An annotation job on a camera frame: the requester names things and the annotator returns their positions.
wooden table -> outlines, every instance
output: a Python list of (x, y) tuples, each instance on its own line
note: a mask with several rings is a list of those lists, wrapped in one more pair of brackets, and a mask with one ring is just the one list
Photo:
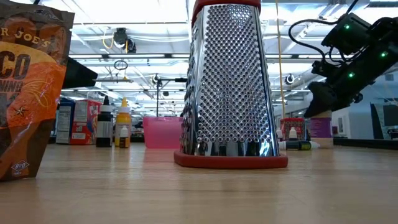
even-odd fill
[(206, 170), (172, 151), (49, 145), (0, 183), (0, 223), (397, 223), (398, 151), (289, 151), (287, 169)]

snack bag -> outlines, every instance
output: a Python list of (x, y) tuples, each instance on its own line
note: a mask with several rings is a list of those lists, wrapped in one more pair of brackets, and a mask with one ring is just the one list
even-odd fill
[(73, 16), (0, 1), (0, 180), (37, 174), (65, 78)]

white bottle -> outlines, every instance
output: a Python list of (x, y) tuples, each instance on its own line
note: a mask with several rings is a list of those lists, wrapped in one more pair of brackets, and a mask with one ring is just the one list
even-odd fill
[(294, 127), (292, 127), (289, 131), (289, 141), (296, 141), (297, 140), (297, 131)]
[(130, 147), (130, 138), (129, 138), (129, 130), (127, 126), (123, 126), (120, 130), (120, 148), (129, 148)]
[(278, 141), (283, 141), (284, 136), (283, 136), (282, 130), (280, 130), (280, 128), (278, 128), (278, 130), (276, 130), (276, 135), (277, 135)]

bottle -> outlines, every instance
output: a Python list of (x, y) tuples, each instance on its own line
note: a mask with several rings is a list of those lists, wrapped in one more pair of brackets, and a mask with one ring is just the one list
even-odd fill
[(276, 130), (276, 135), (277, 135), (277, 138), (278, 138), (278, 141), (279, 141), (279, 142), (280, 142), (280, 141), (283, 141), (284, 136), (283, 136), (282, 130), (280, 130), (280, 128), (278, 128), (278, 130)]
[(297, 141), (297, 131), (295, 127), (292, 127), (289, 131), (289, 141)]
[(97, 123), (96, 147), (112, 147), (113, 138), (113, 115), (109, 98), (105, 96), (104, 103), (99, 107)]
[(116, 127), (114, 134), (114, 145), (119, 147), (120, 143), (120, 131), (123, 126), (126, 126), (128, 131), (128, 142), (130, 142), (131, 136), (131, 115), (130, 115), (130, 107), (127, 106), (127, 99), (123, 98), (122, 105), (118, 109), (118, 115), (116, 116)]
[(130, 135), (129, 130), (126, 126), (123, 126), (123, 128), (120, 130), (119, 147), (121, 149), (130, 148)]
[(280, 150), (308, 151), (318, 149), (320, 145), (313, 141), (282, 141), (279, 143)]

pink plastic container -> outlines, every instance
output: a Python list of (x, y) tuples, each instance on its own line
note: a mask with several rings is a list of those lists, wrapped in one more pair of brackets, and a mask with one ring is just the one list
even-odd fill
[(182, 118), (144, 117), (144, 138), (147, 149), (180, 149)]

